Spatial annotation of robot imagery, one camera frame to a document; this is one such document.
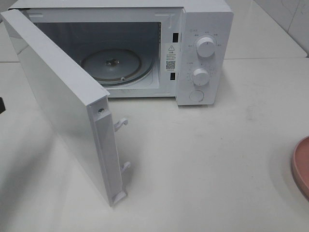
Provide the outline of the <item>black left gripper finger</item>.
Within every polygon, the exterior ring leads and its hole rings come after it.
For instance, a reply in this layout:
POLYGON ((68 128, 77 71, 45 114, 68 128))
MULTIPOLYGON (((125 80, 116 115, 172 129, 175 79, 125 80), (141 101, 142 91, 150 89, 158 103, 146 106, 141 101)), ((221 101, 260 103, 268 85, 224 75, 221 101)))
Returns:
POLYGON ((2 114, 4 111, 5 111, 5 104, 3 98, 0 97, 0 114, 2 114))

